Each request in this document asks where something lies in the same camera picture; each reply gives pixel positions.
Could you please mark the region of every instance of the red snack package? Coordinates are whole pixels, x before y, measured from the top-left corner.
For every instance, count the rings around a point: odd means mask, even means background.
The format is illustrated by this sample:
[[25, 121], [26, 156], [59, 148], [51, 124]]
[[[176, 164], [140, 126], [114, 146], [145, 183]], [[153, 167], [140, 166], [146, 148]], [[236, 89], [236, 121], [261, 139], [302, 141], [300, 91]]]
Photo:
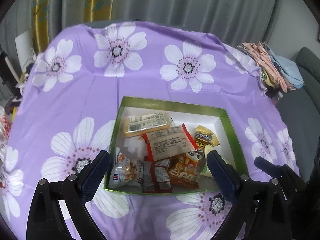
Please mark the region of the red snack package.
[[198, 147], [184, 124], [142, 134], [151, 162], [195, 151]]
[[143, 193], [172, 193], [170, 178], [167, 173], [170, 160], [143, 163]]
[[4, 108], [0, 106], [0, 145], [6, 145], [11, 130], [11, 123], [7, 120]]

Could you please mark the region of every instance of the snack package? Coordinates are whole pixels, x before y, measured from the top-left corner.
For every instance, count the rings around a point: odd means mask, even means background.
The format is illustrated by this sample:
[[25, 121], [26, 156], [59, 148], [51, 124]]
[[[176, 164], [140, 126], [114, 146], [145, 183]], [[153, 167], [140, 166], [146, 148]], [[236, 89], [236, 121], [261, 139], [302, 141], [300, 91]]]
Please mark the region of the snack package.
[[196, 142], [188, 133], [184, 124], [166, 130], [146, 133], [142, 137], [147, 144], [148, 158], [151, 162], [197, 149]]
[[195, 169], [201, 160], [203, 153], [200, 151], [187, 152], [184, 159], [185, 170]]
[[172, 123], [171, 117], [166, 112], [147, 114], [131, 117], [124, 120], [124, 136], [133, 137], [143, 133], [167, 129]]
[[120, 152], [115, 150], [115, 163], [109, 178], [109, 188], [129, 186], [141, 186], [143, 179], [143, 163], [139, 160], [129, 160]]
[[186, 154], [180, 154], [170, 158], [172, 166], [168, 169], [170, 182], [173, 185], [199, 189], [198, 176], [195, 167], [185, 167]]
[[153, 162], [144, 161], [143, 193], [172, 193], [170, 178], [167, 173], [170, 160]]
[[218, 146], [220, 145], [216, 135], [209, 129], [198, 125], [196, 128], [195, 141], [198, 148], [204, 149], [206, 145]]
[[8, 121], [4, 108], [0, 106], [0, 148], [7, 145], [10, 130], [11, 122]]
[[[209, 168], [207, 166], [207, 155], [208, 155], [209, 152], [211, 152], [213, 150], [215, 150], [215, 148], [210, 146], [210, 145], [206, 145], [204, 147], [204, 156], [203, 156], [203, 158], [201, 159], [201, 161], [199, 163], [199, 169], [197, 169], [197, 171], [198, 171], [198, 173], [200, 173], [200, 175], [203, 175], [203, 176], [206, 176], [206, 177], [209, 177], [209, 178], [213, 178], [213, 176], [212, 176], [212, 174], [211, 174], [211, 172], [210, 172], [210, 170], [209, 170]], [[224, 160], [224, 162], [226, 164], [232, 165], [230, 161], [228, 161], [227, 159], [225, 159], [221, 155], [220, 155], [220, 157]]]

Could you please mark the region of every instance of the chocolate wafer package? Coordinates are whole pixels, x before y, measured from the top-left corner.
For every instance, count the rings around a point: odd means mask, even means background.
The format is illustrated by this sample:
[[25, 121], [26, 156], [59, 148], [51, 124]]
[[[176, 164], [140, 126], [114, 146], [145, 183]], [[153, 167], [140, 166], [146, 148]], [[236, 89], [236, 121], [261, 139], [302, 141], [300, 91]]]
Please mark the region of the chocolate wafer package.
[[200, 149], [204, 149], [206, 145], [217, 146], [220, 145], [216, 135], [209, 129], [198, 125], [196, 128], [195, 141]]
[[130, 117], [124, 120], [123, 133], [126, 137], [167, 129], [173, 123], [166, 112]]

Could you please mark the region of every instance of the green box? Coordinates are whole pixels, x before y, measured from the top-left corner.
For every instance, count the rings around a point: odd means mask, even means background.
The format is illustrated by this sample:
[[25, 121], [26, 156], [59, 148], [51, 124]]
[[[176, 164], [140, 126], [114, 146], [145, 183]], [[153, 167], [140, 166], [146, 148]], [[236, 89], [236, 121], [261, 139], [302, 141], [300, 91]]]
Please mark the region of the green box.
[[[172, 101], [164, 101], [164, 100], [155, 100], [155, 99], [146, 99], [146, 98], [134, 98], [134, 97], [123, 97], [118, 115], [116, 118], [116, 123], [114, 127], [114, 131], [111, 138], [110, 144], [110, 155], [111, 159], [114, 159], [114, 151], [116, 147], [120, 147], [120, 151], [123, 152], [123, 149], [131, 147], [132, 144], [145, 145], [143, 140], [138, 140], [137, 137], [125, 139], [122, 135], [122, 120], [131, 116], [140, 116], [155, 112], [166, 111], [173, 119], [173, 121], [179, 120], [178, 124], [181, 122], [186, 124], [187, 130], [193, 136], [192, 130], [198, 124], [201, 124], [210, 130], [212, 130], [218, 137], [220, 141], [221, 150], [217, 150], [220, 153], [223, 152], [223, 156], [231, 161], [233, 159], [233, 164], [238, 171], [239, 174], [249, 175], [247, 165], [245, 162], [245, 158], [239, 144], [236, 133], [233, 129], [232, 123], [229, 119], [227, 111], [225, 109], [211, 107], [211, 106], [200, 106], [194, 104], [186, 104]], [[202, 192], [217, 189], [217, 185], [212, 183], [212, 188], [208, 189], [199, 189], [199, 190], [190, 190], [190, 189], [180, 189], [180, 187], [176, 187], [176, 191], [173, 193], [167, 194], [146, 194], [138, 192], [139, 190], [136, 187], [123, 186], [116, 189], [109, 189], [108, 182], [109, 176], [111, 173], [111, 169], [113, 167], [113, 162], [111, 163], [111, 167], [105, 176], [105, 190], [125, 193], [125, 194], [139, 194], [139, 195], [177, 195], [177, 194], [190, 194], [194, 192]]]

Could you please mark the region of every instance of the white flower print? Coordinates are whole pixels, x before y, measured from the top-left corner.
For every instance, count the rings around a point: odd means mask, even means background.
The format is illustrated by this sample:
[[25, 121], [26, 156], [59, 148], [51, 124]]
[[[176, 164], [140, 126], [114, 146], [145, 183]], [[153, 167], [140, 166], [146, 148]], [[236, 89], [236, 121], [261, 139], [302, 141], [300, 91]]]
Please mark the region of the white flower print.
[[81, 68], [81, 56], [69, 56], [73, 49], [73, 42], [62, 39], [54, 47], [45, 52], [45, 61], [41, 59], [42, 54], [37, 57], [35, 72], [32, 84], [36, 87], [43, 86], [43, 91], [47, 92], [53, 88], [57, 81], [66, 83], [73, 79], [72, 73], [78, 72]]
[[296, 156], [294, 155], [294, 152], [293, 152], [292, 140], [289, 137], [289, 133], [288, 133], [287, 128], [285, 128], [283, 131], [278, 132], [277, 142], [278, 142], [278, 145], [281, 149], [284, 163], [286, 163], [291, 169], [294, 170]]
[[[82, 168], [91, 163], [100, 150], [107, 150], [115, 121], [103, 125], [94, 135], [94, 119], [84, 118], [75, 128], [73, 137], [67, 132], [55, 135], [51, 140], [51, 149], [60, 156], [51, 157], [41, 168], [41, 175], [49, 182], [65, 180], [70, 174], [79, 174]], [[128, 214], [129, 204], [125, 195], [117, 195], [103, 189], [104, 180], [93, 197], [98, 209], [109, 217], [121, 218]], [[88, 211], [92, 202], [87, 202]], [[70, 218], [64, 201], [60, 202], [65, 219]]]
[[2, 162], [4, 162], [5, 152], [6, 152], [6, 147], [2, 146], [2, 148], [0, 149], [0, 161]]
[[163, 80], [171, 81], [171, 89], [185, 89], [189, 83], [192, 91], [198, 93], [201, 91], [202, 83], [211, 84], [213, 77], [208, 74], [216, 67], [214, 56], [210, 54], [199, 58], [202, 47], [197, 41], [185, 40], [182, 50], [175, 45], [168, 45], [164, 49], [165, 57], [173, 65], [164, 65], [160, 69]]
[[271, 145], [272, 140], [266, 129], [262, 130], [260, 122], [255, 118], [248, 118], [249, 127], [245, 129], [246, 137], [253, 142], [252, 157], [263, 157], [273, 163], [277, 159], [276, 149]]
[[10, 220], [10, 214], [16, 218], [20, 216], [20, 207], [14, 197], [21, 195], [23, 188], [23, 171], [20, 169], [12, 171], [17, 161], [18, 150], [7, 147], [5, 150], [4, 163], [0, 169], [0, 189], [2, 189], [4, 209], [8, 220]]
[[190, 239], [200, 228], [204, 229], [196, 240], [211, 239], [232, 206], [220, 192], [179, 195], [177, 198], [194, 207], [173, 212], [167, 218], [166, 226], [171, 231], [170, 240]]
[[228, 52], [224, 55], [226, 63], [229, 65], [235, 65], [235, 69], [237, 69], [240, 74], [259, 69], [259, 67], [255, 66], [255, 62], [250, 56], [245, 55], [241, 51], [227, 44], [224, 44], [224, 46], [228, 50]]
[[94, 54], [94, 65], [104, 67], [108, 65], [104, 75], [106, 77], [123, 77], [124, 65], [130, 70], [139, 70], [142, 59], [136, 50], [146, 47], [146, 33], [139, 32], [128, 38], [136, 29], [134, 22], [124, 22], [119, 31], [116, 24], [106, 27], [105, 35], [95, 34], [99, 50]]

